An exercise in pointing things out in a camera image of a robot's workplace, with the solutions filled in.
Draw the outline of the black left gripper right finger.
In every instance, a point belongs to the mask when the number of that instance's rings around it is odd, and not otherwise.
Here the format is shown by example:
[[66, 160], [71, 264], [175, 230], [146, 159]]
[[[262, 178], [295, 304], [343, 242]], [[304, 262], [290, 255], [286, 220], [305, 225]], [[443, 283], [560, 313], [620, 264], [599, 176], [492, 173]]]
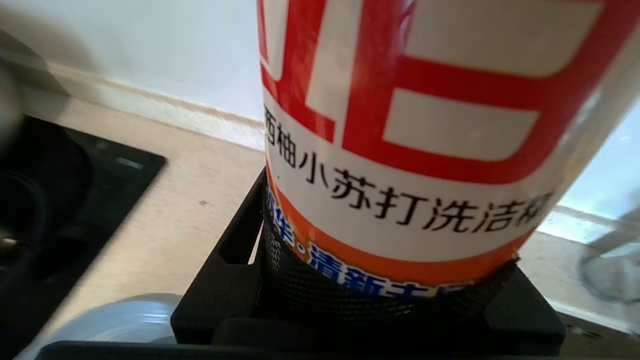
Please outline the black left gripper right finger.
[[484, 347], [560, 347], [566, 325], [516, 262], [482, 312]]

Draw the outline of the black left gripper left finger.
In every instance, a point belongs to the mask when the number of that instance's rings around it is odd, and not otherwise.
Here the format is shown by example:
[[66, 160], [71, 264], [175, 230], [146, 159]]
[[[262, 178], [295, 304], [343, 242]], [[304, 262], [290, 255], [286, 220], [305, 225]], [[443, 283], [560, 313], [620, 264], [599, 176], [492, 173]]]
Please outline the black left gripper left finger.
[[171, 327], [182, 345], [208, 345], [223, 321], [249, 318], [258, 299], [266, 173], [261, 171], [217, 244], [183, 295]]

